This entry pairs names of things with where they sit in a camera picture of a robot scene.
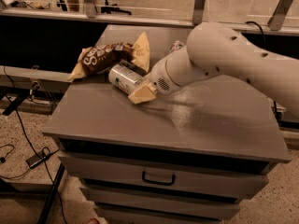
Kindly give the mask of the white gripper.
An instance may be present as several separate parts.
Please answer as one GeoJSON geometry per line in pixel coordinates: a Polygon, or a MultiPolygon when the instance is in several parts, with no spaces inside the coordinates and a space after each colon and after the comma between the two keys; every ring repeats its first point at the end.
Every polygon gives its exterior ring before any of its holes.
{"type": "Polygon", "coordinates": [[[146,75],[149,80],[138,85],[128,98],[134,104],[148,102],[157,97],[157,90],[162,94],[170,94],[197,81],[199,77],[200,68],[192,63],[187,49],[183,47],[157,62],[146,75]]]}

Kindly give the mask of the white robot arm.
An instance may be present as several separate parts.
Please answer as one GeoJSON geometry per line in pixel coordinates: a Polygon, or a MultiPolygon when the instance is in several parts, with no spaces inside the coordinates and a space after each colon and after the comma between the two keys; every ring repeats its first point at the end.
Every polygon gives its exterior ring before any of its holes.
{"type": "Polygon", "coordinates": [[[132,91],[134,104],[171,94],[196,81],[226,75],[242,80],[299,116],[299,60],[261,49],[239,32],[203,22],[186,45],[159,62],[132,91]]]}

